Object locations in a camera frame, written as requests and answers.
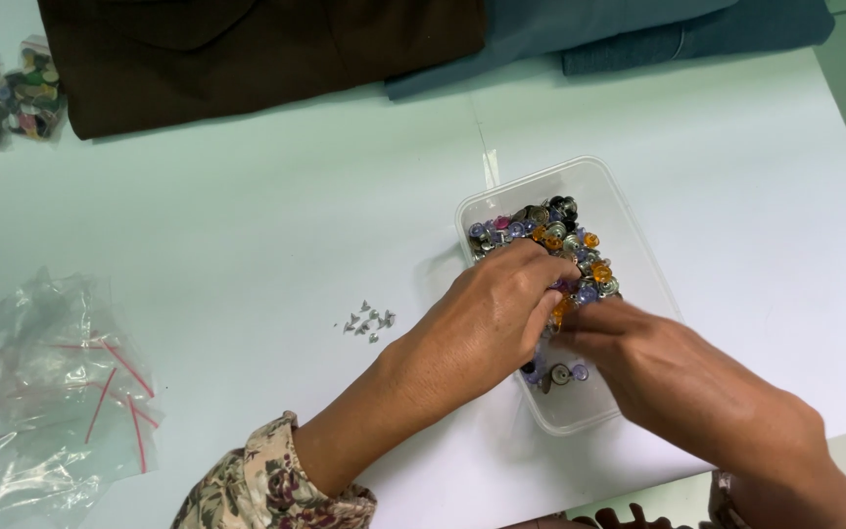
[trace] clear plastic box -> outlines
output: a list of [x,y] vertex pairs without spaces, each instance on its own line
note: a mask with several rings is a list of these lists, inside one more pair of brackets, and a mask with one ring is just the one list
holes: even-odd
[[[469,266],[475,263],[467,229],[499,215],[511,215],[527,204],[539,204],[554,196],[576,199],[577,225],[599,235],[604,257],[619,281],[623,298],[650,313],[682,321],[652,250],[629,204],[616,185],[609,167],[595,156],[580,156],[538,171],[514,182],[489,189],[463,200],[456,210],[456,229]],[[541,342],[547,365],[577,363],[569,351]],[[548,433],[566,436],[619,415],[616,400],[596,367],[587,363],[589,378],[555,386],[547,394],[531,390],[515,373],[538,425]]]

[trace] blue fabric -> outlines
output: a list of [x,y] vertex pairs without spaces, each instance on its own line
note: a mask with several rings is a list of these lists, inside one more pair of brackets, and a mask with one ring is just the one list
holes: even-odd
[[485,48],[384,83],[392,101],[519,58],[558,52],[643,27],[694,18],[736,0],[485,0]]
[[616,72],[683,58],[790,50],[824,43],[834,24],[824,0],[740,0],[692,20],[567,50],[563,52],[563,74]]

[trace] white table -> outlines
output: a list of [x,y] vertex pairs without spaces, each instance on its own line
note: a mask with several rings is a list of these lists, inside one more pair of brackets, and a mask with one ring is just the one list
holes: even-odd
[[[0,13],[9,59],[24,8]],[[846,433],[846,130],[814,54],[584,80],[542,58],[400,104],[369,86],[0,154],[0,296],[42,264],[111,277],[167,414],[162,469],[83,527],[166,526],[226,450],[409,330],[463,269],[453,212],[486,150],[502,182],[602,157],[687,322]],[[341,333],[364,298],[399,314],[380,343]],[[373,526],[493,529],[708,469],[621,419],[550,437],[520,398],[506,380],[371,467]]]

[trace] folded brown cloth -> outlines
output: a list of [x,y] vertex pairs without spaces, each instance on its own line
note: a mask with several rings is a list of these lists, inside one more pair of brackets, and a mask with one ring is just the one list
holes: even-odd
[[261,110],[484,46],[482,0],[39,0],[77,136]]

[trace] floral sleeve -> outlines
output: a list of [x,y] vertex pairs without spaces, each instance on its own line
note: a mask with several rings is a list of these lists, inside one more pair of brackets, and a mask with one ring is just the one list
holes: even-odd
[[255,431],[195,485],[172,529],[365,529],[377,507],[370,490],[350,485],[337,498],[308,480],[292,445],[291,411]]
[[713,471],[710,504],[713,522],[700,523],[699,529],[752,529],[740,518],[733,504],[733,499],[729,497],[730,478],[731,475],[728,473]]

